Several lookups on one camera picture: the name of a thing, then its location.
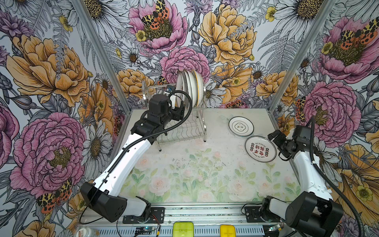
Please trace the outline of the floral patterned white plate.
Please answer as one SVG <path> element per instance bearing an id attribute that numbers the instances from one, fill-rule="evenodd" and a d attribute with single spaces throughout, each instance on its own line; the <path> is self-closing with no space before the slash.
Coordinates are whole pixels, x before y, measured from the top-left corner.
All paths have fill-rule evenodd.
<path id="1" fill-rule="evenodd" d="M 252 136 L 245 141 L 245 150 L 252 159 L 269 163 L 277 156 L 275 145 L 262 136 Z"/>

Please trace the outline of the black striped rim plate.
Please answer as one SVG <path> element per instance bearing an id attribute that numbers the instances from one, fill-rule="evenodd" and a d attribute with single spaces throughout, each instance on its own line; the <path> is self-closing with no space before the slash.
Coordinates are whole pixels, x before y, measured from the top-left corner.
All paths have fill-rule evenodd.
<path id="1" fill-rule="evenodd" d="M 183 74 L 183 88 L 184 88 L 184 91 L 189 95 L 189 97 L 191 98 L 191 92 L 189 90 L 189 83 L 188 83 L 188 80 L 187 80 L 187 72 L 186 71 L 183 71 L 182 72 Z"/>

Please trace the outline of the plain white plate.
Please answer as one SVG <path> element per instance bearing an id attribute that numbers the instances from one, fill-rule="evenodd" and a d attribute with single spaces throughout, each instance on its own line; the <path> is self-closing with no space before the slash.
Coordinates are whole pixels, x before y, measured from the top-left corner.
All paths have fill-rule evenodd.
<path id="1" fill-rule="evenodd" d="M 177 82 L 176 82 L 176 90 L 183 90 L 183 76 L 182 73 L 178 74 Z M 176 106 L 180 107 L 181 102 L 185 98 L 185 96 L 181 93 L 176 93 Z"/>

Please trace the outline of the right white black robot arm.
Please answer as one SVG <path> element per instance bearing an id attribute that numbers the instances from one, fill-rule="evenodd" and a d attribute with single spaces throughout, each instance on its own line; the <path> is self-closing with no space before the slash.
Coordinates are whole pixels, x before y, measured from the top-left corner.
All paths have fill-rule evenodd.
<path id="1" fill-rule="evenodd" d="M 343 208 L 333 201 L 331 186 L 322 177 L 314 132 L 298 126 L 291 139 L 280 130 L 270 133 L 268 139 L 280 154 L 294 162 L 301 193 L 291 203 L 267 196 L 260 208 L 261 218 L 281 219 L 288 227 L 312 237 L 330 237 L 343 216 Z"/>

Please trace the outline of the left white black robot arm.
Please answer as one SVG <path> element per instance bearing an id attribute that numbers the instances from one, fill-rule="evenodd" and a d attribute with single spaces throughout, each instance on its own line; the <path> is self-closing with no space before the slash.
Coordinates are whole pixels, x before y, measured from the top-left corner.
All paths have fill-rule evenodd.
<path id="1" fill-rule="evenodd" d="M 156 139 L 182 125 L 191 111 L 192 99 L 185 91 L 154 95 L 148 110 L 134 123 L 125 145 L 110 165 L 92 183 L 85 182 L 81 186 L 86 207 L 111 223 L 124 216 L 139 222 L 148 221 L 151 203 L 142 197 L 122 197 L 123 184 Z"/>

